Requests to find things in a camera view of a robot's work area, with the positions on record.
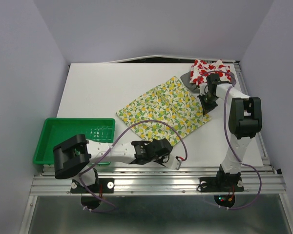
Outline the lemon print skirt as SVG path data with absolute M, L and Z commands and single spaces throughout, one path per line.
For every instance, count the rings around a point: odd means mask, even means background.
M 166 138 L 172 146 L 211 120 L 210 115 L 203 115 L 199 101 L 177 77 L 150 89 L 116 115 L 127 126 L 149 119 L 167 123 L 168 126 L 146 122 L 131 129 L 143 140 Z

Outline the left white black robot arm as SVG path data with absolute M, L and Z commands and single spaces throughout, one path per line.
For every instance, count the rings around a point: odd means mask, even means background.
M 99 178 L 89 164 L 109 161 L 145 165 L 155 162 L 179 170 L 181 162 L 171 155 L 172 150 L 167 139 L 112 144 L 88 140 L 84 134 L 78 134 L 53 148 L 55 178 L 71 178 L 88 192 L 94 192 L 98 189 Z

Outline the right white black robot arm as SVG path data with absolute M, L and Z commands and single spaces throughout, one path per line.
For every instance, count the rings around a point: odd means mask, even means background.
M 218 74 L 211 73 L 207 76 L 205 94 L 199 96 L 204 115 L 218 106 L 216 101 L 219 98 L 224 101 L 224 107 L 230 107 L 230 112 L 223 114 L 229 148 L 216 176 L 201 177 L 197 189 L 204 193 L 242 192 L 243 158 L 249 143 L 262 129 L 261 99 L 241 93 L 230 81 L 222 81 Z

